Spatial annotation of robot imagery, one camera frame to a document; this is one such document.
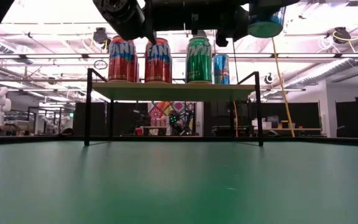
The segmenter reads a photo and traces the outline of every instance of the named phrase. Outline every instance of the metal leg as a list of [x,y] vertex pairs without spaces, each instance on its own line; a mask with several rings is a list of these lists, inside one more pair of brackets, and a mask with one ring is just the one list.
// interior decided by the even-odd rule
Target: metal leg
[[59,109],[59,125],[57,126],[58,128],[58,134],[60,133],[60,124],[62,122],[62,108]]
[[56,111],[53,112],[53,125],[56,125]]
[[44,134],[47,131],[47,123],[44,121]]
[[234,133],[236,131],[234,130],[233,102],[230,102],[229,105],[230,105],[230,132],[231,132],[231,136],[234,138]]
[[264,130],[262,129],[262,111],[260,105],[260,83],[259,83],[259,72],[255,72],[255,93],[256,93],[256,117],[258,120],[258,142],[259,146],[264,145],[263,135]]
[[113,120],[114,119],[114,100],[110,102],[110,120],[109,120],[109,138],[112,139],[112,128],[113,128]]
[[84,145],[89,146],[91,137],[91,104],[92,104],[92,68],[88,68],[86,80],[86,104],[85,104],[85,133]]

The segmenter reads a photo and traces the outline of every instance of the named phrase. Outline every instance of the green table surface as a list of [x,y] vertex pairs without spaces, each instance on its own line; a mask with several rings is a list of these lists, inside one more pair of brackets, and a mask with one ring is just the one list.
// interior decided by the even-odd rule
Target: green table surface
[[0,145],[0,223],[358,224],[358,147]]

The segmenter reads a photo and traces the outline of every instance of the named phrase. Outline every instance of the ceiling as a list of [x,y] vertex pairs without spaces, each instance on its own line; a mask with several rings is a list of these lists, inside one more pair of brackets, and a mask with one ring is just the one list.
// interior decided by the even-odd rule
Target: ceiling
[[[350,49],[349,44],[332,44],[331,37],[324,39],[327,32],[335,27],[346,27],[351,33],[352,43],[358,44],[358,7],[346,7],[347,3],[307,4],[300,2],[287,7],[283,32],[275,37],[277,52],[281,53],[325,53]],[[0,25],[0,42],[10,46],[18,54],[77,54],[105,53],[101,46],[91,41],[97,27],[105,27],[108,36],[114,37],[115,31],[102,18],[91,0],[16,0]],[[209,41],[214,43],[214,32],[206,30]],[[157,37],[168,40],[172,53],[186,53],[191,38],[188,31],[158,32]],[[144,52],[147,39],[134,40],[137,52]],[[247,36],[234,43],[236,53],[272,53],[270,39],[257,39]],[[232,42],[227,47],[214,47],[216,53],[233,53]],[[32,78],[63,77],[85,78],[86,68],[93,67],[94,59],[39,59],[27,67]],[[140,77],[144,77],[144,59],[139,59]],[[301,73],[316,62],[280,62],[282,75],[293,76]],[[0,66],[23,74],[25,66],[13,60],[0,60]],[[277,77],[273,61],[256,62],[247,58],[231,58],[229,65],[231,81],[246,77],[259,71],[261,77],[271,73]],[[99,70],[107,76],[108,70]],[[185,59],[173,59],[173,77],[184,78]],[[85,83],[62,83],[62,86],[84,88]]]

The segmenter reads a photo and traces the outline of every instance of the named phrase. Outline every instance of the wooden shelf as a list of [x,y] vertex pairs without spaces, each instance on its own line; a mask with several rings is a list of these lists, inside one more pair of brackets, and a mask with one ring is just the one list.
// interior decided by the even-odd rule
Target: wooden shelf
[[[264,131],[291,131],[290,128],[264,128]],[[321,128],[294,128],[294,131],[321,131]]]
[[247,99],[255,85],[95,82],[93,89],[111,100],[233,101]]

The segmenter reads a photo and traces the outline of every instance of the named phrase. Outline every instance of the sprite can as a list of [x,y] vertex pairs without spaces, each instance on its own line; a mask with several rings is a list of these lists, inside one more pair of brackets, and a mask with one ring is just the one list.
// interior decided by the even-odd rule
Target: sprite can
[[212,83],[211,44],[205,37],[190,39],[186,56],[186,82]]

